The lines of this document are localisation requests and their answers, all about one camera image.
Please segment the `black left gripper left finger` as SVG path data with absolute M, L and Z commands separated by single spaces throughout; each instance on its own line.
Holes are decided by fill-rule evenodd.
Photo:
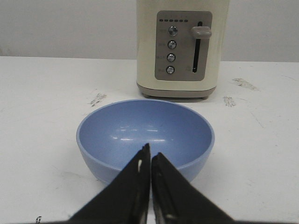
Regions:
M 149 198 L 150 145 L 147 143 L 116 178 L 67 223 L 145 224 Z

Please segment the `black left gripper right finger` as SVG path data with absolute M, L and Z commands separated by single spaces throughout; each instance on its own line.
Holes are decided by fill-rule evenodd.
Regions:
M 227 213 L 197 191 L 162 154 L 151 162 L 157 224 L 232 224 Z

